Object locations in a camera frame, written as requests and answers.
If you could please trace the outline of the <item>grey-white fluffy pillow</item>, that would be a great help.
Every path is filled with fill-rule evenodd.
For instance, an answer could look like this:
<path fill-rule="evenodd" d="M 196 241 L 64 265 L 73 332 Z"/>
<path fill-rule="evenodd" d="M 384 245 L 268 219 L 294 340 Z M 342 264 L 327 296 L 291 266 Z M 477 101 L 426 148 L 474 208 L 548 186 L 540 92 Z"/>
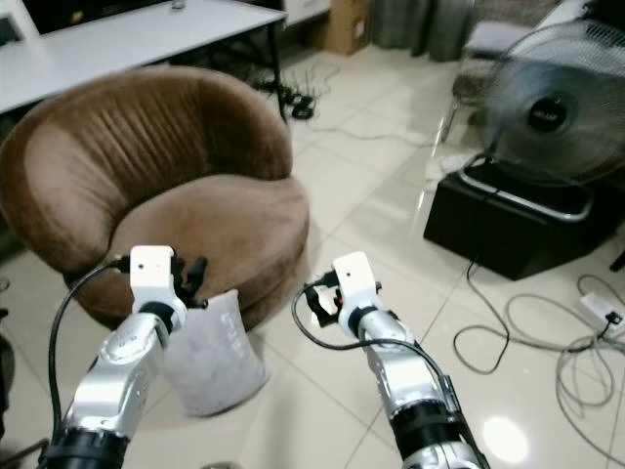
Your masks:
<path fill-rule="evenodd" d="M 162 374 L 187 418 L 232 410 L 262 390 L 270 371 L 242 324 L 237 291 L 187 310 L 182 329 L 170 335 Z"/>

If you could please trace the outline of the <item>brown round velvet sofa chair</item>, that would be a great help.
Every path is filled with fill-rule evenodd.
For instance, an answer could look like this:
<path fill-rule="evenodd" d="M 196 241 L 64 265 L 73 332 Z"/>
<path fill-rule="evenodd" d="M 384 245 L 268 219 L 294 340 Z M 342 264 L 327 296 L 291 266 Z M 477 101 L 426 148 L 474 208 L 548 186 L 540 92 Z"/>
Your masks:
<path fill-rule="evenodd" d="M 307 192 L 275 107 L 219 71 L 151 66 L 39 104 L 6 135 L 0 187 L 23 245 L 75 284 L 137 245 L 207 263 L 196 298 L 237 295 L 245 329 L 294 289 Z"/>

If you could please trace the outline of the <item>black low box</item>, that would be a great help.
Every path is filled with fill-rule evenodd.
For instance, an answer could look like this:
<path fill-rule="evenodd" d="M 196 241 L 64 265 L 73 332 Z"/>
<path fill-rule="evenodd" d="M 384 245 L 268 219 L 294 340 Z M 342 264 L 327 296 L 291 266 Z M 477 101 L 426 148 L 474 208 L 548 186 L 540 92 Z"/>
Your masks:
<path fill-rule="evenodd" d="M 519 280 L 593 253 L 624 222 L 625 189 L 613 183 L 544 187 L 483 164 L 438 182 L 423 236 Z"/>

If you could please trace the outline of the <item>black power strip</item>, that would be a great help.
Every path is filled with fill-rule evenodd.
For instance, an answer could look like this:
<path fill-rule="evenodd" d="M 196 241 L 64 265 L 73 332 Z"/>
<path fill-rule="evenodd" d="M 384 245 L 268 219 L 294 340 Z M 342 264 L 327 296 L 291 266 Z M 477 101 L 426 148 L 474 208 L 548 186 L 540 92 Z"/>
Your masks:
<path fill-rule="evenodd" d="M 318 94 L 273 82 L 278 107 L 295 120 L 312 120 L 316 116 Z"/>

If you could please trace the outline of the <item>long white table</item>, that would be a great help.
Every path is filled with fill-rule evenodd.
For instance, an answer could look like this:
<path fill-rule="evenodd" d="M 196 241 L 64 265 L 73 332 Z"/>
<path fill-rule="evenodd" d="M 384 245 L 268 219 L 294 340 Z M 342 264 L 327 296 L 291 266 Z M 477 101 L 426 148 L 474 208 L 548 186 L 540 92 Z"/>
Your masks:
<path fill-rule="evenodd" d="M 160 3 L 62 30 L 27 36 L 0 50 L 0 110 L 9 112 L 129 68 L 264 30 L 285 13 L 236 0 Z"/>

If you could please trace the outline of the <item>brown cardboard box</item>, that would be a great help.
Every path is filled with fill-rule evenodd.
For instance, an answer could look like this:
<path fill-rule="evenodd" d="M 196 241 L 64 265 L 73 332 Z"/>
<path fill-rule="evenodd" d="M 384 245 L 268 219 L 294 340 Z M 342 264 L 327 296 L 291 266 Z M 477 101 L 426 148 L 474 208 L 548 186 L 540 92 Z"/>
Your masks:
<path fill-rule="evenodd" d="M 371 0 L 331 0 L 321 48 L 349 57 L 369 45 Z"/>

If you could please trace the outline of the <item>white power strip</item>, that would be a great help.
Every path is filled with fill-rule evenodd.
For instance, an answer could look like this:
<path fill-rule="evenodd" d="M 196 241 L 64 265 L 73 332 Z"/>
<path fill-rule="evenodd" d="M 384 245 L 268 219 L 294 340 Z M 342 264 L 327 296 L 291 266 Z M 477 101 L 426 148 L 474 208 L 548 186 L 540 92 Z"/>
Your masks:
<path fill-rule="evenodd" d="M 602 332 L 606 338 L 620 339 L 625 336 L 625 314 L 619 305 L 595 293 L 586 293 L 577 300 L 577 316 L 591 330 Z"/>

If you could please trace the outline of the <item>grey curtain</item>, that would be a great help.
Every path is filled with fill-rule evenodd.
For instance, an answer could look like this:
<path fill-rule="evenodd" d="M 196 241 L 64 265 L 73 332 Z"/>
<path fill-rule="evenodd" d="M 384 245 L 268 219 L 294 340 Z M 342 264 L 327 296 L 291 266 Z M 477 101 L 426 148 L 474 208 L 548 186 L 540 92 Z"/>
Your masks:
<path fill-rule="evenodd" d="M 432 62 L 463 58 L 475 0 L 371 0 L 371 44 Z"/>

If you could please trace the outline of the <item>black floor fan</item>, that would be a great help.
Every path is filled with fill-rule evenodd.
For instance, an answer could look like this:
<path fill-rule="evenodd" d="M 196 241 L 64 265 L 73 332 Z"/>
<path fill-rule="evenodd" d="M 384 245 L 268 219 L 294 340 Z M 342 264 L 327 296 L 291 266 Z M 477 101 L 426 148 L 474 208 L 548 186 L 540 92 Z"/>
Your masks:
<path fill-rule="evenodd" d="M 558 222 L 582 222 L 589 185 L 625 165 L 625 31 L 594 20 L 536 28 L 483 90 L 488 147 L 456 182 Z"/>

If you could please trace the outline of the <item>grey cushioned stool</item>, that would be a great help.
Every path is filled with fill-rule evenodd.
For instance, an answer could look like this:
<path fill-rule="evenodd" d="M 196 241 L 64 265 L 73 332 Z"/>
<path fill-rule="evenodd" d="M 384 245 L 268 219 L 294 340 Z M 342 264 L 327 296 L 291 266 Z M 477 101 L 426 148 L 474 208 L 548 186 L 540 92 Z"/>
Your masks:
<path fill-rule="evenodd" d="M 532 26 L 500 21 L 481 21 L 475 25 L 457 65 L 452 98 L 463 104 L 477 102 L 491 79 L 496 60 L 532 30 Z"/>

